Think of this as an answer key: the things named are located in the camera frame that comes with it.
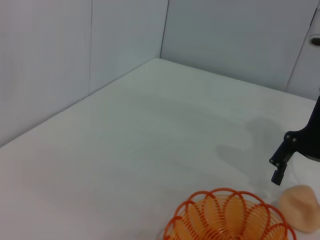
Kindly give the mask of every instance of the white table surface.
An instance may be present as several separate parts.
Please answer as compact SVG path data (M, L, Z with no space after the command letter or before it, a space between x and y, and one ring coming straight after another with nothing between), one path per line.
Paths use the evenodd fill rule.
M1 239L154 240L190 194L219 187L320 197L320 163L295 154L278 187L268 162L314 105L153 59L0 149Z

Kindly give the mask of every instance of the orange basket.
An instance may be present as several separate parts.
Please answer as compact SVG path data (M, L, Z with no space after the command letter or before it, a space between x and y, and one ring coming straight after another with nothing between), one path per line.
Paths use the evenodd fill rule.
M296 240L285 217L247 191L198 191L175 211L163 240Z

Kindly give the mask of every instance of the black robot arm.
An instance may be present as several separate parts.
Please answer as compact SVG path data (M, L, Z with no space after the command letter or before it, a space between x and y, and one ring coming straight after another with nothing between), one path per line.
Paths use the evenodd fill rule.
M277 167L271 179L273 183L281 184L287 163L295 152L320 162L320 97L305 128L287 132L282 144L269 160Z

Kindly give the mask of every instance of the wire basket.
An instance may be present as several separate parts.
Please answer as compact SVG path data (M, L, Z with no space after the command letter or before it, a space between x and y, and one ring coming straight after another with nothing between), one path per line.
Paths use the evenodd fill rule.
M296 240L285 217L247 191L218 188L192 194L166 225L163 240Z

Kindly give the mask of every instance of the white backdrop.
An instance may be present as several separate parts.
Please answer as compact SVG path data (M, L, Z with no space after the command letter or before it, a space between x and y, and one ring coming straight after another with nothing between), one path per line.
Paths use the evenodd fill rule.
M159 57L167 4L1 0L0 147Z
M286 91L317 100L320 88L320 47L310 44L311 38L320 37L320 11L314 16Z
M285 90L319 0L170 0L161 57Z

